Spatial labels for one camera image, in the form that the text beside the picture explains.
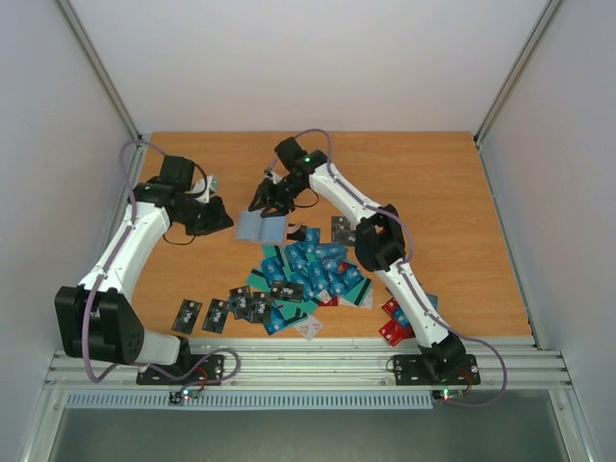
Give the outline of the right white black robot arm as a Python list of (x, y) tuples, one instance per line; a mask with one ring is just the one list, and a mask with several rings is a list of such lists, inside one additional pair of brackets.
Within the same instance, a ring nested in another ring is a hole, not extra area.
[(386, 285), (409, 319), (430, 380), (439, 383), (457, 373), (467, 351), (458, 334), (440, 317), (410, 264), (397, 209), (383, 206), (353, 186), (320, 150), (307, 152), (296, 137), (274, 147), (287, 170), (276, 178), (269, 169), (248, 206), (262, 217), (285, 217), (307, 189), (330, 202), (355, 228), (355, 258)]

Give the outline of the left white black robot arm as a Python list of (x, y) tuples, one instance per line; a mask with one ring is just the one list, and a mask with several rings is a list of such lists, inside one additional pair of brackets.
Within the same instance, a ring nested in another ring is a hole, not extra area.
[(174, 224), (187, 236), (232, 227), (218, 196), (218, 179), (180, 156), (167, 156), (160, 172), (130, 186), (122, 223), (90, 272), (54, 299), (64, 353), (111, 364), (157, 364), (172, 383), (193, 374), (182, 338), (146, 329), (132, 307), (141, 272), (156, 244)]

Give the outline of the black vip membership card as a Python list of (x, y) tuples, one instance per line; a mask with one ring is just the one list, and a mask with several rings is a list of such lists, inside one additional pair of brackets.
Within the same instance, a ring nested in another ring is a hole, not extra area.
[(274, 281), (270, 295), (277, 300), (299, 303), (303, 299), (304, 285), (289, 281)]

